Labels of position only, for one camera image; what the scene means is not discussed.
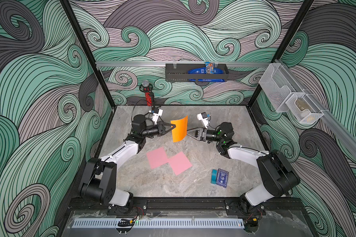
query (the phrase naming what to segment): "gray marble surface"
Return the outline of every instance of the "gray marble surface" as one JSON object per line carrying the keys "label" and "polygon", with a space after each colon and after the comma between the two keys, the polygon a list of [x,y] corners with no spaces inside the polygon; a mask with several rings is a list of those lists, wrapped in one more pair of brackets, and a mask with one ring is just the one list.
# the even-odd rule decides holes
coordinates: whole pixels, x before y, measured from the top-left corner
{"label": "gray marble surface", "polygon": [[[100,157],[123,143],[131,130],[133,106],[118,106],[104,141]],[[136,106],[133,116],[145,114],[150,107]],[[188,129],[202,127],[196,114],[211,114],[210,125],[231,122],[233,140],[243,146],[263,150],[263,145],[245,106],[162,106],[165,122],[188,115]],[[167,157],[183,151],[192,167],[175,175],[169,164],[151,169],[146,153],[164,147]],[[211,184],[212,169],[229,172],[227,188]],[[117,172],[116,187],[132,192],[136,197],[237,197],[261,183],[258,169],[239,160],[219,155],[215,143],[197,141],[186,136],[173,143],[171,133],[153,139],[147,138],[144,148],[129,159]]]}

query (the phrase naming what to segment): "red wire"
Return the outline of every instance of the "red wire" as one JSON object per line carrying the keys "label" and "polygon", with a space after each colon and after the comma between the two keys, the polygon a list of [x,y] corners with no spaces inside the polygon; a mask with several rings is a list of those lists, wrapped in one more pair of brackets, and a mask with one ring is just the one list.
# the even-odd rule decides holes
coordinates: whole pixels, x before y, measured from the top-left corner
{"label": "red wire", "polygon": [[260,211],[260,209],[257,208],[257,210],[260,212],[261,216],[260,216],[260,219],[262,218],[262,212]]}
{"label": "red wire", "polygon": [[251,217],[253,215],[253,213],[248,217],[248,219],[246,220],[246,221],[248,221],[249,220],[249,218]]}
{"label": "red wire", "polygon": [[142,215],[144,215],[144,210],[141,207],[137,207],[142,211]]}

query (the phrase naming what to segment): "black metal frame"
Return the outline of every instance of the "black metal frame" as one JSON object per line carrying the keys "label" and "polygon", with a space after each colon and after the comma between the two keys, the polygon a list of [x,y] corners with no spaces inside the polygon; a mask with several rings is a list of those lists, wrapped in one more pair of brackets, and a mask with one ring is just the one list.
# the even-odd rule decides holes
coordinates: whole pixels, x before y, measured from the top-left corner
{"label": "black metal frame", "polygon": [[[116,111],[116,105],[114,103],[114,101],[112,100],[111,94],[106,86],[105,83],[105,79],[103,78],[103,75],[101,74],[101,72],[97,69],[96,64],[95,64],[95,58],[92,54],[92,52],[90,51],[90,48],[88,46],[88,43],[85,39],[85,36],[83,34],[83,31],[80,28],[80,25],[78,23],[78,20],[76,19],[76,16],[72,10],[72,7],[70,5],[69,0],[60,0],[61,5],[70,21],[70,24],[81,44],[81,47],[84,51],[84,53],[86,54],[86,57],[88,59],[88,62],[90,63],[95,76],[97,78],[97,80],[99,81],[104,94],[107,98],[107,100],[109,101],[111,107],[112,107],[112,111],[111,114],[109,116],[109,119],[107,121],[105,130],[103,132],[103,135],[100,139],[98,148],[95,152],[95,157],[99,157],[100,154],[100,150],[102,148],[103,142],[106,138],[106,135],[108,133],[108,129],[109,126],[111,125],[112,119],[114,117],[115,111]],[[283,55],[283,53],[285,52],[287,46],[289,45],[290,41],[292,40],[292,38],[294,37],[296,31],[298,30],[300,24],[302,23],[302,20],[304,19],[305,15],[307,14],[308,10],[310,9],[312,3],[314,2],[314,0],[304,0],[303,4],[301,5],[297,15],[295,16],[294,20],[292,21],[291,26],[289,27],[288,32],[286,33],[283,41],[281,42],[278,50],[276,51],[273,59],[272,59],[272,63],[276,60],[276,59],[280,59],[281,56]],[[252,122],[254,124],[254,126],[256,127],[257,133],[262,141],[262,144],[264,145],[264,148],[268,150],[268,146],[261,134],[261,131],[257,125],[256,119],[254,118],[252,112],[251,112],[251,107],[254,104],[254,102],[257,99],[257,96],[259,95],[259,93],[261,92],[261,87],[260,85],[257,86],[255,92],[253,93],[252,97],[250,98],[249,102],[247,105],[245,105],[247,107],[248,113],[252,119]],[[146,210],[148,213],[153,213],[153,215],[157,215],[159,213],[161,213],[162,211],[227,211],[227,203],[229,201],[238,201],[240,198],[239,197],[220,197],[220,198],[191,198],[191,197],[169,197],[169,198],[156,198],[156,197],[150,197],[150,198],[144,198],[144,197],[134,197],[134,203],[141,205],[146,203],[145,206],[147,206]],[[302,214],[304,215],[304,218],[307,222],[307,225],[309,226],[312,234],[315,237],[318,237],[318,233],[316,231],[316,229],[314,228],[312,221],[310,220],[310,217],[306,211],[306,209],[304,208],[303,203],[301,202],[300,199],[298,198],[272,198],[266,202],[263,203],[264,206],[264,210],[265,211],[279,211],[279,210],[298,210],[301,211]],[[83,211],[83,210],[102,210],[102,211],[107,211],[109,208],[111,208],[111,206],[104,206],[104,205],[100,205],[99,203],[95,203],[92,201],[83,201],[81,198],[73,198],[70,201],[70,205],[68,210],[65,213],[64,216],[64,225],[60,226],[60,229],[58,231],[57,236],[61,236],[62,232],[64,230],[64,227],[66,225],[66,222],[68,221],[68,218],[70,216],[70,213],[72,211]],[[253,217],[258,217],[260,215],[260,213],[256,212],[253,213]]]}
{"label": "black metal frame", "polygon": [[248,108],[248,107],[247,107],[247,110],[248,110],[249,116],[251,117],[251,120],[252,120],[252,122],[253,122],[253,125],[254,125],[254,127],[256,128],[257,134],[258,134],[258,136],[260,137],[261,143],[262,143],[262,145],[264,146],[264,149],[265,149],[265,150],[269,150],[269,146],[266,144],[266,141],[265,141],[264,137],[262,136],[261,130],[260,130],[260,128],[258,127],[256,118],[254,117],[254,115],[253,115],[253,113],[252,113],[252,111],[251,111],[251,108]]}
{"label": "black metal frame", "polygon": [[[232,214],[232,212],[229,212],[227,209],[227,202],[229,201],[239,201],[239,197],[220,197],[220,198],[191,198],[191,197],[169,197],[169,198],[156,198],[156,197],[150,197],[150,198],[144,198],[144,197],[134,197],[134,204],[136,206],[139,206],[143,208],[143,206],[146,206],[146,209],[143,208],[144,212],[148,217],[153,217],[153,216],[162,216],[164,214],[167,214],[168,212],[171,211],[226,211],[227,215],[235,215]],[[282,210],[290,210],[290,211],[301,211],[303,214],[304,219],[306,220],[306,224],[308,225],[311,233],[313,234],[314,237],[318,237],[318,233],[313,226],[313,223],[310,219],[310,216],[308,215],[302,201],[299,198],[280,198],[280,197],[274,197],[269,199],[268,201],[262,203],[260,206],[260,211],[262,213],[255,212],[251,216],[247,215],[237,215],[238,218],[243,218],[244,220],[248,219],[249,217],[251,218],[260,218],[260,215],[265,215],[266,211],[274,211],[274,212],[279,212]],[[62,235],[62,232],[65,228],[65,225],[70,217],[71,212],[74,211],[87,211],[87,212],[92,212],[92,211],[102,211],[106,212],[109,211],[109,215],[111,215],[111,210],[114,207],[111,205],[101,205],[97,202],[92,202],[92,201],[83,201],[82,198],[73,198],[71,199],[69,209],[66,211],[65,216],[64,216],[64,226],[61,226],[57,237]],[[117,215],[119,218],[127,218],[131,217],[133,218],[135,216],[135,212],[133,211],[128,215]]]}
{"label": "black metal frame", "polygon": [[72,10],[69,0],[60,0],[60,2],[64,9],[64,12],[67,15],[67,18],[70,21],[72,29],[74,30],[74,32],[78,38],[78,41],[83,49],[83,52],[85,53],[85,55],[88,59],[88,62],[90,63],[92,70],[94,71],[96,79],[99,81],[99,84],[102,87],[104,94],[105,94],[109,104],[111,105],[112,109],[115,109],[116,105],[112,99],[111,93],[109,92],[109,90],[105,84],[103,75],[96,67],[94,55],[92,54],[90,47],[88,46],[86,38],[84,37],[83,31],[80,28],[80,25],[78,23],[78,20],[77,20],[75,14],[74,14],[74,11]]}
{"label": "black metal frame", "polygon": [[[273,56],[271,63],[274,63],[276,61],[276,59],[280,59],[282,57],[282,55],[284,54],[290,41],[295,36],[295,33],[297,32],[299,26],[302,24],[302,21],[303,21],[304,17],[306,16],[307,12],[309,11],[313,2],[314,2],[314,0],[304,0],[303,1],[301,7],[298,10],[297,15],[295,16],[295,18],[293,19],[293,21],[289,27],[289,30],[286,32],[284,39],[282,40],[275,55]],[[247,108],[252,107],[253,103],[256,101],[261,90],[262,90],[261,86],[258,85],[256,90],[253,92],[251,99],[249,100],[249,102],[247,104]]]}

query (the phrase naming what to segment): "aluminum rail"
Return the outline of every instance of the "aluminum rail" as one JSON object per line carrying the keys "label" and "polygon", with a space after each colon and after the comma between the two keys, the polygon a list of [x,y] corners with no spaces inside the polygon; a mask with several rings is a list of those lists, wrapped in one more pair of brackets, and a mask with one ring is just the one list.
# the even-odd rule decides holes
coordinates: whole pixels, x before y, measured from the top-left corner
{"label": "aluminum rail", "polygon": [[[165,67],[166,64],[205,63],[204,61],[96,61],[97,67]],[[236,62],[222,61],[214,64],[225,63],[232,68],[267,68],[270,62]]]}
{"label": "aluminum rail", "polygon": [[284,70],[284,76],[289,83],[294,87],[296,91],[303,91],[307,94],[304,100],[309,103],[311,107],[318,107],[323,112],[323,116],[320,118],[334,133],[334,135],[340,140],[340,142],[346,147],[346,149],[356,158],[356,138],[335,118],[335,116],[327,110],[319,100],[312,94],[308,88],[306,88],[302,82],[298,80],[291,72],[291,70],[281,60],[277,59],[276,63],[280,63]]}

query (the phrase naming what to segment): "vent grille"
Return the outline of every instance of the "vent grille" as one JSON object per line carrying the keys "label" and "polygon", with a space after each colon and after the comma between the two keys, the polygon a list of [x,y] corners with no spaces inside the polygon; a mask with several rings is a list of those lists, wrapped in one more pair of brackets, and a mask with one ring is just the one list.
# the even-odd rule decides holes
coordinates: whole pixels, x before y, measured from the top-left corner
{"label": "vent grille", "polygon": [[[72,228],[119,228],[119,221],[120,218],[76,218]],[[237,218],[154,218],[138,220],[133,228],[244,229],[244,223]]]}

